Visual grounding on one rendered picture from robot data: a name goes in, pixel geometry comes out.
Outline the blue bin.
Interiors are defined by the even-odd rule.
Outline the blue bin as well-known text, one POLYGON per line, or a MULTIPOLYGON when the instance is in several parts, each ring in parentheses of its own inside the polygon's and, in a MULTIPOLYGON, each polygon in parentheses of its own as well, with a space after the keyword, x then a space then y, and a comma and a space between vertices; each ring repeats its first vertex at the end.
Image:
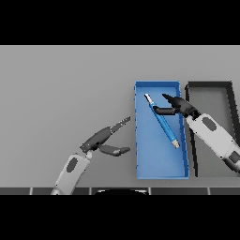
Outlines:
POLYGON ((149 107, 145 94, 161 108, 171 104, 162 96, 180 97, 179 81, 136 81, 135 86, 135 143, 138 179, 188 179, 188 151, 184 117, 177 113, 165 117, 179 148, 174 148, 149 107))

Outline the dark grey bin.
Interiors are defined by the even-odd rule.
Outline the dark grey bin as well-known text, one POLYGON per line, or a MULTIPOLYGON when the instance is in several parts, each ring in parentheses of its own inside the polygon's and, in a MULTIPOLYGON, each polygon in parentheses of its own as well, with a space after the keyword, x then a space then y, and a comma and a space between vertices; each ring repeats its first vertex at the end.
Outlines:
MULTIPOLYGON (((186 97, 201 113, 209 113, 233 137, 235 130, 227 96, 227 88, 218 86, 187 85, 186 97)), ((200 140, 192 130, 189 131, 194 174, 196 177, 239 177, 216 154, 200 140)))

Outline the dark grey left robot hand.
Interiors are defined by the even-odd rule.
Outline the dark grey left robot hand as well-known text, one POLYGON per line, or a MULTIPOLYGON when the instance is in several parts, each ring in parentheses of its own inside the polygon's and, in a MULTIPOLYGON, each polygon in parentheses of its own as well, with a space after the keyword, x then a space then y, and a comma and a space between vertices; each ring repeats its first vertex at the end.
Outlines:
POLYGON ((84 142, 80 148, 82 151, 87 154, 89 151, 99 150, 101 153, 119 157, 122 154, 127 153, 129 147, 114 147, 107 144, 104 144, 108 139, 123 125, 125 125, 130 120, 130 117, 127 117, 121 120, 113 127, 105 127, 91 136, 86 142, 84 142))

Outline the blue pipe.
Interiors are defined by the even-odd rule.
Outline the blue pipe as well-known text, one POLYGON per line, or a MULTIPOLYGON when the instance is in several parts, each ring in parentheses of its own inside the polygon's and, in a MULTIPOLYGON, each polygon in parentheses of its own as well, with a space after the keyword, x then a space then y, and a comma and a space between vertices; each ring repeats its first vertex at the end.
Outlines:
POLYGON ((154 116, 156 117, 157 121, 159 122, 160 126, 162 127, 163 131, 165 132, 166 136, 168 137, 169 141, 175 148, 180 147, 180 143, 175 137, 175 134, 173 133, 171 127, 169 126, 167 120, 163 116, 164 113, 166 114, 172 114, 171 111, 168 111, 166 108, 159 108, 158 105, 151 99, 149 94, 144 95, 146 100, 149 103, 149 107, 151 111, 153 112, 154 116))

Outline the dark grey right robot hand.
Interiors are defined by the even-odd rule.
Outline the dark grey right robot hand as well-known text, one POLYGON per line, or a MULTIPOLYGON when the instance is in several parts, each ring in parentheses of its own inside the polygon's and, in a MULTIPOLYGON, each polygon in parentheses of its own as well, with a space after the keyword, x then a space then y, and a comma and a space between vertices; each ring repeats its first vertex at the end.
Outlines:
POLYGON ((172 105, 171 108, 160 108, 159 106, 154 106, 153 109, 158 115, 175 115, 176 113, 181 113, 185 118, 191 116, 193 120, 197 119, 201 113, 188 101, 181 97, 172 97, 167 94, 163 96, 172 105))

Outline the dark strip with pale lines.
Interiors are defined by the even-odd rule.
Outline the dark strip with pale lines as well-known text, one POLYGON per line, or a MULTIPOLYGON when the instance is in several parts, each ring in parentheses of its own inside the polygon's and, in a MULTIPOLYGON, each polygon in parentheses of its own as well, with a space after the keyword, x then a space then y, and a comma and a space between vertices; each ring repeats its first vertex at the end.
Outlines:
MULTIPOLYGON (((50 195, 49 187, 0 187, 0 195, 50 195)), ((240 195, 240 187, 77 187, 73 195, 240 195)))

